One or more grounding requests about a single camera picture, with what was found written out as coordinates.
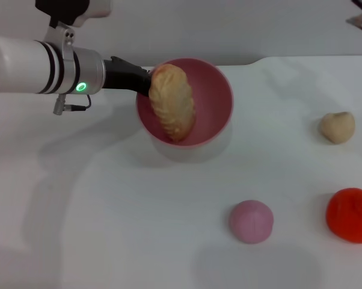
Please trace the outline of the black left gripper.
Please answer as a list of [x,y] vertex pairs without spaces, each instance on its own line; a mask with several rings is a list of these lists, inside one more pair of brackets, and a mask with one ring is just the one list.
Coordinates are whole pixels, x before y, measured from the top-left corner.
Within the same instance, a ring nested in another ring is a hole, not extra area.
[[152,74],[149,71],[143,76],[141,67],[115,56],[103,62],[105,65],[103,89],[131,90],[149,96],[152,84]]

